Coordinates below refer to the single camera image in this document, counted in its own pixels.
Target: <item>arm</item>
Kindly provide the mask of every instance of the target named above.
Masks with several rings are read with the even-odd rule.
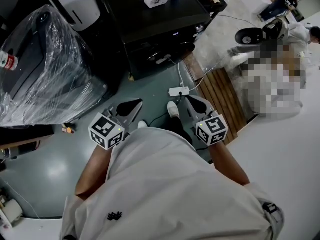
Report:
[[[112,150],[96,146],[76,185],[76,196],[87,200],[106,182]]]
[[[287,7],[288,7],[288,10],[291,12],[296,9],[296,7],[294,7],[293,5],[288,5]]]
[[[219,142],[208,147],[215,168],[230,180],[245,186],[250,180],[225,144]]]

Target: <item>gray floor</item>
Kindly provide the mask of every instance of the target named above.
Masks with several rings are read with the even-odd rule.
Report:
[[[193,87],[194,84],[183,62],[180,63],[180,70],[185,86]],[[141,98],[143,107],[131,125],[131,130],[134,130],[140,120],[150,123],[167,111],[167,103],[177,100],[169,97],[169,88],[178,87],[179,84],[180,79],[175,66],[136,82],[124,79],[113,98],[77,122],[78,129],[75,134],[62,133],[61,126],[57,125],[54,127],[54,136],[43,141],[38,150],[6,162],[7,170],[0,173],[1,183],[22,206],[26,217],[35,218],[36,215],[30,205],[16,192],[34,207],[39,217],[62,216],[66,196],[74,193],[76,183],[96,146],[89,138],[88,126],[97,112],[103,112],[114,100],[126,97]],[[194,146],[203,148],[204,144],[199,142],[190,130],[192,122],[184,109],[184,99],[178,107],[185,130],[193,136]],[[152,126],[159,127],[166,120],[169,120],[168,116],[155,121]],[[206,152],[202,152],[201,155],[205,159],[209,158]],[[3,180],[16,192],[6,186]]]
[[[228,7],[221,15],[247,20],[258,27],[263,26],[258,18],[245,8],[241,0],[225,1]],[[236,45],[236,32],[250,27],[252,25],[247,22],[218,16],[196,43],[194,54],[203,70],[209,70],[221,62],[227,50]],[[193,87],[193,81],[183,63],[180,64],[180,69],[185,86]],[[232,83],[241,99],[241,77],[233,77]],[[38,150],[7,162],[7,170],[1,172],[0,176],[31,203],[40,217],[62,216],[66,196],[74,192],[80,174],[95,148],[95,143],[89,138],[88,126],[97,112],[102,112],[117,99],[141,98],[144,101],[142,110],[135,123],[131,125],[132,129],[135,129],[139,120],[150,123],[166,112],[168,101],[177,100],[169,97],[169,88],[178,87],[179,84],[176,67],[137,82],[124,79],[116,96],[78,121],[75,134],[62,133],[61,126],[56,126],[54,136],[43,141]],[[204,148],[204,144],[199,142],[190,130],[192,123],[184,109],[184,102],[180,103],[179,110],[185,130],[193,136],[193,145],[196,149]],[[159,127],[168,119],[163,117],[152,126]],[[205,160],[209,160],[206,150],[200,151],[199,154]],[[22,206],[27,217],[36,217],[31,207],[16,192],[8,186],[6,188]]]

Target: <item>black pants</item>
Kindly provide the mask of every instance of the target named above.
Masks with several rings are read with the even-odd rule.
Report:
[[[182,138],[187,140],[192,145],[192,139],[189,136],[189,134],[186,133],[186,131],[184,130],[184,127],[179,117],[176,116],[170,119],[168,130],[180,135]]]
[[[274,3],[270,4],[263,12],[261,12],[261,17],[265,21],[268,21],[279,14],[283,14],[285,11],[287,11],[288,8],[284,6],[283,0],[277,0]]]

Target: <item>hand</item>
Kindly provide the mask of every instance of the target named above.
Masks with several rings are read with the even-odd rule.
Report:
[[[296,8],[295,8],[294,6],[292,6],[292,5],[289,5],[289,6],[288,6],[288,9],[289,9],[289,11],[293,11],[293,10],[295,10]]]
[[[76,196],[86,200],[106,182],[112,150],[113,148],[105,150],[96,146],[76,185]]]

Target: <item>wooden pallet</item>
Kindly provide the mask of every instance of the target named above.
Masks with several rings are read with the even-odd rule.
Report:
[[[229,144],[238,137],[238,132],[247,125],[247,121],[226,70],[221,68],[208,73],[197,91],[220,115],[223,115],[229,127],[224,143]]]

